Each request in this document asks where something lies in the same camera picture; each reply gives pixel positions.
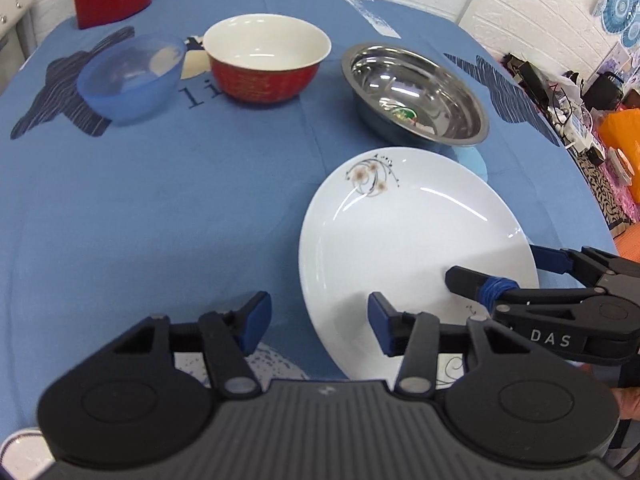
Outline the person right hand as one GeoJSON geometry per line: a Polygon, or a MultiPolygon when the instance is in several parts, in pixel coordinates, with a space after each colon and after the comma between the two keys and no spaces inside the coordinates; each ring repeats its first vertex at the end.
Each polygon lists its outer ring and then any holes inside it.
{"type": "Polygon", "coordinates": [[[599,366],[587,363],[579,364],[578,367],[585,373],[595,378],[603,380],[611,387],[618,408],[620,409],[620,419],[639,420],[639,388],[638,387],[614,387],[617,379],[620,378],[619,366],[599,366]]]}

